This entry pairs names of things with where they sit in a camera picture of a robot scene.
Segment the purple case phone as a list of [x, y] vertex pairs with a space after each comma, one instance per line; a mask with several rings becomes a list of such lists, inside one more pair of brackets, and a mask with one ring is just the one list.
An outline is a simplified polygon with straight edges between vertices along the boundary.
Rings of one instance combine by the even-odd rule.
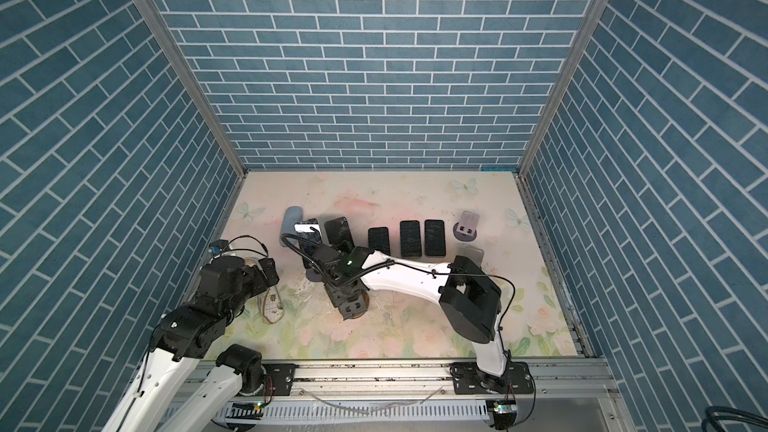
[[343, 253], [350, 253], [354, 249], [354, 239], [346, 217], [326, 221], [324, 229], [328, 242], [332, 247]]

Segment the black phone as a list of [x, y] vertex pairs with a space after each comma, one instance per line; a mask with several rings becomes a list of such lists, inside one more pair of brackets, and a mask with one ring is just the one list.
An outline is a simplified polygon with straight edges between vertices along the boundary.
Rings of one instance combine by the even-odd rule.
[[385, 255], [391, 254], [390, 234], [386, 226], [368, 230], [368, 247]]
[[294, 225], [295, 232], [302, 238], [317, 244], [322, 244], [321, 227], [317, 219], [308, 219]]

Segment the teal case phone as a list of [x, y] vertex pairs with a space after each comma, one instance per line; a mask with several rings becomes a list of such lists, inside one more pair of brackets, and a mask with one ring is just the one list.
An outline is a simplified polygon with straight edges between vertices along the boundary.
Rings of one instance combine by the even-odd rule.
[[399, 224], [400, 253], [402, 258], [422, 256], [421, 226], [418, 220], [404, 220]]

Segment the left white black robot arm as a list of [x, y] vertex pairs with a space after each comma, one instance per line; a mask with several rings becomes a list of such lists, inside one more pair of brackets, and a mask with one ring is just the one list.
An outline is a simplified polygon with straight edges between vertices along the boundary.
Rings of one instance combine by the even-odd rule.
[[238, 395], [257, 396], [262, 408], [274, 395], [274, 381], [259, 352], [231, 345], [216, 359], [203, 383], [170, 418], [164, 415], [211, 345], [242, 314], [246, 303], [275, 286], [279, 277], [266, 246], [256, 260], [221, 239], [200, 270], [192, 298], [163, 316], [153, 330], [136, 376], [107, 420], [107, 431], [201, 431]]

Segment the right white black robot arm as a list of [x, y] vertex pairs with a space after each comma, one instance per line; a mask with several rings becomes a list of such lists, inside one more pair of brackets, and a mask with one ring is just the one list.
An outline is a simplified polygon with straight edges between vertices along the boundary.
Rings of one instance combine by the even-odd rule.
[[501, 336], [508, 309], [501, 306], [499, 286], [470, 258], [458, 255], [449, 263], [422, 263], [367, 247], [344, 252], [325, 244], [315, 244], [310, 254], [299, 247], [312, 243], [307, 238], [283, 233], [280, 241], [319, 274], [332, 305], [345, 320], [367, 312], [370, 291], [402, 293], [438, 305], [454, 332], [471, 342], [475, 352], [474, 370], [454, 365], [453, 375], [491, 393], [512, 391], [511, 360]]

